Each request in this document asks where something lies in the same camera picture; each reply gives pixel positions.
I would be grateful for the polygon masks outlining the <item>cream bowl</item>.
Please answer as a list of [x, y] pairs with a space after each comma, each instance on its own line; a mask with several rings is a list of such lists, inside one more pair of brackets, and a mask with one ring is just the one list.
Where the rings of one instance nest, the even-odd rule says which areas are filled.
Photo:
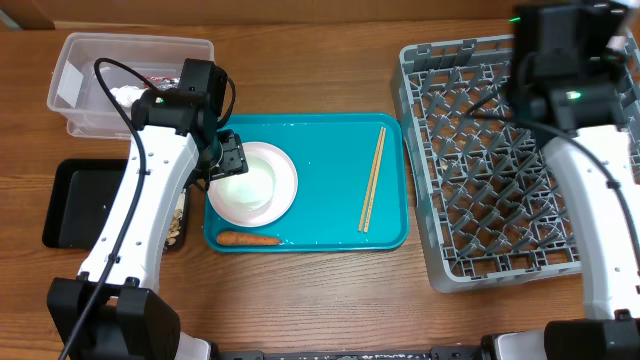
[[247, 157], [248, 171], [214, 182], [214, 193], [232, 209], [255, 211], [273, 197], [275, 173], [262, 158]]

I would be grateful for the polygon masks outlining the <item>rice and food scraps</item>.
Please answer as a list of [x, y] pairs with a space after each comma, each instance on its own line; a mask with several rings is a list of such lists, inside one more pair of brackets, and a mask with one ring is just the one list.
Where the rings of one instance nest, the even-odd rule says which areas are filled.
[[165, 247], [169, 248], [175, 246], [178, 242], [178, 237], [181, 234], [182, 222], [185, 212], [186, 202], [186, 190], [183, 189], [180, 193], [177, 201], [176, 208], [173, 212], [173, 217], [170, 222], [169, 231], [165, 240]]

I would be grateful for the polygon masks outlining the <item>red foil wrapper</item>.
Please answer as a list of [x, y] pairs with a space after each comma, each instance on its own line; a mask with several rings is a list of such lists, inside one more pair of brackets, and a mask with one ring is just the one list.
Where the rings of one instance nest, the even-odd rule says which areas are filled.
[[153, 84], [157, 89], [165, 91], [172, 88], [177, 88], [179, 85], [179, 77], [163, 77], [163, 76], [148, 76], [147, 80]]

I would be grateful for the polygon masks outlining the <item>white napkin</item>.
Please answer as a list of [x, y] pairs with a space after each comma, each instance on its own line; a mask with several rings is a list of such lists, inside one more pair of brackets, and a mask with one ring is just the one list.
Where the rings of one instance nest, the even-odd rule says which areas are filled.
[[110, 89], [110, 93], [123, 108], [131, 108], [133, 103], [139, 100], [145, 91], [145, 88], [132, 85]]

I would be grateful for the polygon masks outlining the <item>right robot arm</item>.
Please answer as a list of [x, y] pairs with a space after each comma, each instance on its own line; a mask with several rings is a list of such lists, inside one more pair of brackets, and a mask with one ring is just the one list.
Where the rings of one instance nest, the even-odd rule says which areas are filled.
[[489, 335], [490, 359], [639, 355], [639, 187], [620, 85], [635, 1], [522, 4], [512, 18], [510, 122], [530, 129], [560, 189], [581, 262], [585, 315]]

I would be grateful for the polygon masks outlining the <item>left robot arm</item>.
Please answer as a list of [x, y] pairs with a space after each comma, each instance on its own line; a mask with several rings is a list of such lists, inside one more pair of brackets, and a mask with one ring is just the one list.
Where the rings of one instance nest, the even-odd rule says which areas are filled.
[[183, 189], [244, 174], [240, 137], [227, 129], [235, 84], [210, 60], [186, 59], [176, 87], [149, 79], [124, 110], [94, 63], [99, 85], [131, 132], [113, 205], [73, 279], [55, 278], [47, 307], [63, 359], [217, 359], [218, 346], [187, 335], [158, 294], [169, 226]]

